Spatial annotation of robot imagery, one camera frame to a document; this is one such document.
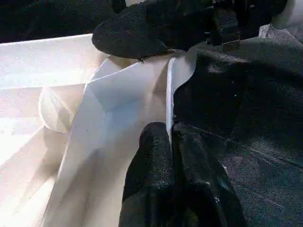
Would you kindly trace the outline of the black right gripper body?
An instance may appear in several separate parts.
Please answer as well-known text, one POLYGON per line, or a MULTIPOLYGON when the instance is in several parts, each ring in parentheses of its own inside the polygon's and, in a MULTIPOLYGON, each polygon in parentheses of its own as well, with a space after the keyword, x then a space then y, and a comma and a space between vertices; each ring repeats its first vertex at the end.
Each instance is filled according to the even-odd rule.
POLYGON ((240 41, 258 36, 286 7, 286 0, 214 0, 213 29, 208 43, 224 51, 239 48, 240 41))

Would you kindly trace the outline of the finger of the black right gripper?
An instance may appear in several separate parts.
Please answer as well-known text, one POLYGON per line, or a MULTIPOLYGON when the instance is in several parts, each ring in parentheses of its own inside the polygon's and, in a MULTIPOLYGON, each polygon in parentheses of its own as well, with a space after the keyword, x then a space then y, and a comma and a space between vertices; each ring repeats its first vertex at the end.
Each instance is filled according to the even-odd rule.
POLYGON ((187 51, 213 28, 211 0, 146 0, 100 23, 92 43, 116 57, 143 60, 170 51, 187 51))

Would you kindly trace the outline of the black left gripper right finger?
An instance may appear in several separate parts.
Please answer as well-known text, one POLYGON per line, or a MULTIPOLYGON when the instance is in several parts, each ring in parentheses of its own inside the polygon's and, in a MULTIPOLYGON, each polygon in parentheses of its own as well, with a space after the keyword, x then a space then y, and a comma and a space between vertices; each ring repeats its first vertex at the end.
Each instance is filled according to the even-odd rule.
POLYGON ((245 227, 241 203, 202 131, 187 124, 172 130, 179 207, 185 227, 245 227))

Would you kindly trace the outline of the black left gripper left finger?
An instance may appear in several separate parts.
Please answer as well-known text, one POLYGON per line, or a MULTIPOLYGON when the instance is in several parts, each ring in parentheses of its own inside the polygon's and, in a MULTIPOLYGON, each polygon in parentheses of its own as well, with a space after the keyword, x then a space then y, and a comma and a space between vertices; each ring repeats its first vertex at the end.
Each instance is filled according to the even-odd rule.
POLYGON ((141 132, 139 148, 126 173, 119 226, 173 226, 174 186, 166 125, 149 123, 141 132))

